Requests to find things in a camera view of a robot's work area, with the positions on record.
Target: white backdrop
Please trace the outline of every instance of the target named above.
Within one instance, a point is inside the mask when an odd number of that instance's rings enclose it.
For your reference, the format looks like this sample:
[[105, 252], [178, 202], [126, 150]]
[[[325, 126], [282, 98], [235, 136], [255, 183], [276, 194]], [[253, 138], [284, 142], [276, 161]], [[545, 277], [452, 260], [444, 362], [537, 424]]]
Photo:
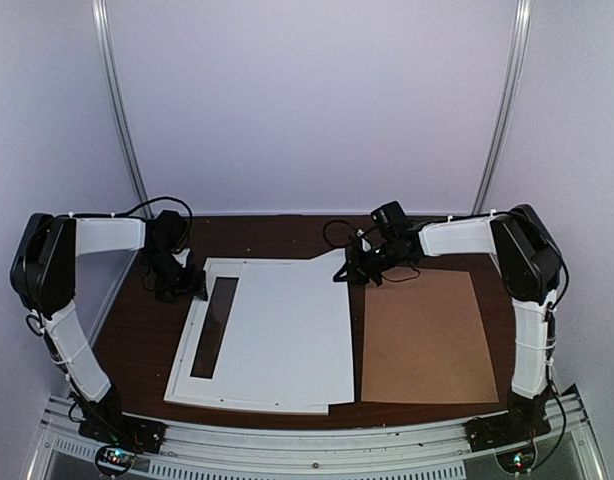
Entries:
[[196, 213], [474, 201], [512, 0], [110, 0], [150, 196]]

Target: brown cardboard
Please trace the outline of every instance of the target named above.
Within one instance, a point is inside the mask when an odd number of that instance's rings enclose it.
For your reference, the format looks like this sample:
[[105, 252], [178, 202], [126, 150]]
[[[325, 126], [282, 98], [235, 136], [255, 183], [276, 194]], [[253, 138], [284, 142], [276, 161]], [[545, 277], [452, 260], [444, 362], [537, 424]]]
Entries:
[[[420, 272], [415, 280], [367, 287], [361, 399], [498, 402], [470, 274]], [[386, 276], [399, 279], [412, 273], [396, 268]]]

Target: white plastic housing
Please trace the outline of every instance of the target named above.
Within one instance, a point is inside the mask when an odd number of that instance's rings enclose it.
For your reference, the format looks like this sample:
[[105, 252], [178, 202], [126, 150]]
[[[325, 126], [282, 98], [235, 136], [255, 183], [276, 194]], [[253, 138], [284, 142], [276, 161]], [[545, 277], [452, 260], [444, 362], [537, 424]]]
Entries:
[[43, 325], [78, 390], [87, 400], [99, 402], [111, 383], [98, 365], [78, 322], [74, 301], [54, 313], [51, 320], [43, 317]]
[[76, 256], [113, 250], [140, 250], [145, 244], [145, 222], [138, 218], [79, 218]]
[[534, 398], [547, 387], [548, 324], [547, 305], [556, 301], [556, 291], [547, 295], [542, 305], [513, 300], [516, 315], [516, 368], [511, 389], [526, 398]]
[[423, 252], [430, 257], [452, 253], [496, 253], [489, 227], [492, 218], [451, 220], [427, 225], [418, 234]]

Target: dark wooden tabletop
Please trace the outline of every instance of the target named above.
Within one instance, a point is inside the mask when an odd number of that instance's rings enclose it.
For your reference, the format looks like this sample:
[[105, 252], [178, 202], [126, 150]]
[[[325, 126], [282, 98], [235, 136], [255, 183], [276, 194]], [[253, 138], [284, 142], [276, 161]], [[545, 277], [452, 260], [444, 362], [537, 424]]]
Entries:
[[[190, 246], [194, 261], [207, 257], [311, 258], [330, 248], [321, 237], [331, 217], [197, 217]], [[367, 227], [367, 217], [348, 218]], [[332, 236], [344, 241], [343, 231]], [[135, 264], [116, 298], [94, 347], [103, 369], [118, 387], [127, 413], [229, 427], [335, 429], [409, 425], [472, 417], [505, 408], [514, 368], [514, 317], [511, 300], [486, 255], [448, 255], [425, 259], [424, 268], [471, 273], [500, 397], [498, 404], [399, 405], [355, 402], [332, 405], [328, 416], [233, 412], [166, 403], [170, 370], [191, 302], [156, 302], [142, 286], [145, 268]], [[350, 287], [356, 399], [363, 356], [364, 288]]]

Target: metal pole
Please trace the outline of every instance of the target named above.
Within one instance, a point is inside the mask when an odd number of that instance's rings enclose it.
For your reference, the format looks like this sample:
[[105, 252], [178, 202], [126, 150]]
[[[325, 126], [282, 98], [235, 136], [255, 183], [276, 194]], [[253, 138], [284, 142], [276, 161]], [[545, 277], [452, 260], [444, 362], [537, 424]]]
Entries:
[[523, 61], [525, 59], [525, 51], [527, 49], [530, 12], [531, 0], [518, 0], [516, 21], [514, 23], [514, 31], [509, 49], [507, 74], [503, 86], [503, 95], [500, 100], [498, 117], [496, 118], [491, 144], [489, 145], [485, 170], [483, 171], [478, 194], [476, 195], [476, 200], [471, 210], [471, 213], [474, 215], [481, 213], [485, 206], [485, 201], [487, 200], [487, 195], [489, 194], [494, 174], [496, 173], [496, 166], [498, 165], [503, 150], [505, 135], [511, 118], [512, 104], [516, 96], [516, 91], [518, 90], [518, 82], [520, 80]]
[[[105, 74], [107, 76], [107, 86], [111, 96], [112, 108], [114, 111], [114, 120], [118, 139], [125, 157], [125, 163], [129, 171], [129, 178], [134, 188], [134, 193], [140, 203], [146, 202], [149, 197], [145, 188], [145, 182], [140, 173], [136, 151], [131, 139], [129, 131], [129, 123], [120, 93], [120, 83], [118, 82], [118, 72], [116, 70], [116, 61], [114, 59], [114, 50], [112, 48], [111, 32], [109, 29], [109, 20], [107, 18], [107, 3], [106, 0], [93, 0], [92, 6], [94, 10], [94, 24], [96, 26], [96, 34], [98, 35], [98, 43], [100, 52], [103, 58]], [[143, 207], [143, 215], [146, 218], [154, 218], [151, 206]]]

